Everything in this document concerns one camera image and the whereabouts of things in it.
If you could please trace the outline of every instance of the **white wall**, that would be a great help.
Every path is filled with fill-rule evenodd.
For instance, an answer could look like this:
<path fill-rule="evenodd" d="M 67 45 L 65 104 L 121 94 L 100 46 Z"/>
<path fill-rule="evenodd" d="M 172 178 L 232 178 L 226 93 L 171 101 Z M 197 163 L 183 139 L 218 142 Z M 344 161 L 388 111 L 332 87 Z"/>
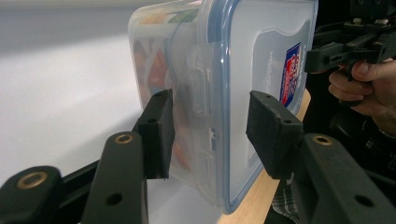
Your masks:
<path fill-rule="evenodd" d="M 0 12 L 0 185 L 97 160 L 140 115 L 127 8 Z"/>

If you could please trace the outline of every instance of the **mounting hole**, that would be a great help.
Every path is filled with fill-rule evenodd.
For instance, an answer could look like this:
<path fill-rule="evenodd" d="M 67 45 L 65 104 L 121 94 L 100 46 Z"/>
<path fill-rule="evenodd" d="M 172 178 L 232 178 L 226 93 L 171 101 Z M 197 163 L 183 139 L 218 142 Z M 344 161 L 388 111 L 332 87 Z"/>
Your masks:
<path fill-rule="evenodd" d="M 328 137 L 325 137 L 325 136 L 317 135 L 317 136 L 314 137 L 314 141 L 316 143 L 319 143 L 319 144 L 323 145 L 323 146 L 332 145 L 332 140 L 330 138 L 328 138 Z"/>
<path fill-rule="evenodd" d="M 116 137 L 116 143 L 117 144 L 126 144 L 132 141 L 134 139 L 130 134 L 121 134 Z"/>
<path fill-rule="evenodd" d="M 32 189 L 39 186 L 46 181 L 48 175 L 46 172 L 32 172 L 28 175 L 24 175 L 17 183 L 18 189 Z"/>
<path fill-rule="evenodd" d="M 106 198 L 107 205 L 116 205 L 122 201 L 122 195 L 120 193 L 115 193 Z"/>
<path fill-rule="evenodd" d="M 364 205 L 366 207 L 373 207 L 374 206 L 373 201 L 371 201 L 369 198 L 367 198 L 365 196 L 362 196 L 362 195 L 356 195 L 355 196 L 355 200 L 358 203 L 360 203 L 360 204 L 362 204 L 362 205 Z"/>
<path fill-rule="evenodd" d="M 156 119 L 149 119 L 149 120 L 148 120 L 148 123 L 156 123 L 156 122 L 157 122 Z"/>

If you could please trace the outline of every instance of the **transparent plastic box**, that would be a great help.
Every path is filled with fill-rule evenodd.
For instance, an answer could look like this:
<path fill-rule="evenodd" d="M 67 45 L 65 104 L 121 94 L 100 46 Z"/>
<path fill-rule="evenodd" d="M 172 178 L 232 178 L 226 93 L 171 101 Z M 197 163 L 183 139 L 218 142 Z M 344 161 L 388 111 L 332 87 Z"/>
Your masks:
<path fill-rule="evenodd" d="M 171 175 L 225 214 L 262 170 L 246 136 L 249 92 L 272 94 L 297 113 L 317 7 L 317 0 L 177 1 L 142 7 L 130 20 L 142 106 L 174 90 Z"/>

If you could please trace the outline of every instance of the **plaid fabric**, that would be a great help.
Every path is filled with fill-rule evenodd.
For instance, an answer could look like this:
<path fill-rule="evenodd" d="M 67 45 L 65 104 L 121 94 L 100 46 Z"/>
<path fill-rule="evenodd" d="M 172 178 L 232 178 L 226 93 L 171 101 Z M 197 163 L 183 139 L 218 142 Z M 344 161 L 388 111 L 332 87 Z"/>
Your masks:
<path fill-rule="evenodd" d="M 384 134 L 379 130 L 371 119 L 363 122 L 361 127 L 365 134 L 362 140 L 365 148 L 376 160 L 378 165 L 385 165 L 386 170 L 396 175 L 396 139 L 394 136 Z M 290 185 L 286 180 L 281 180 L 277 187 L 272 206 L 280 215 L 288 217 L 294 223 L 300 224 L 297 206 L 294 202 Z"/>
<path fill-rule="evenodd" d="M 294 202 L 293 194 L 291 193 L 291 187 L 286 180 L 280 180 L 272 201 L 272 207 L 280 215 L 288 217 L 296 224 L 300 224 L 297 206 Z"/>

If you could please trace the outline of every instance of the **black metal bracket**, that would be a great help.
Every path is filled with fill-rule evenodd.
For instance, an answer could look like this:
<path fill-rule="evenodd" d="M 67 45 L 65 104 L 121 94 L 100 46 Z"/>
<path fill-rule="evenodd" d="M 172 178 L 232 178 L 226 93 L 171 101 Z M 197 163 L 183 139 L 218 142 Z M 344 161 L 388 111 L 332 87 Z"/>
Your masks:
<path fill-rule="evenodd" d="M 302 127 L 273 96 L 250 94 L 247 137 L 272 178 L 292 177 L 302 223 L 393 223 L 396 208 L 340 142 Z"/>
<path fill-rule="evenodd" d="M 344 24 L 321 27 L 313 49 L 306 54 L 307 73 L 333 68 L 359 59 L 381 63 L 396 55 L 396 1 L 350 1 L 354 18 Z"/>
<path fill-rule="evenodd" d="M 169 177 L 172 98 L 154 94 L 132 132 L 110 136 L 101 159 L 71 175 L 41 166 L 12 176 L 0 188 L 0 223 L 149 223 L 147 179 Z"/>

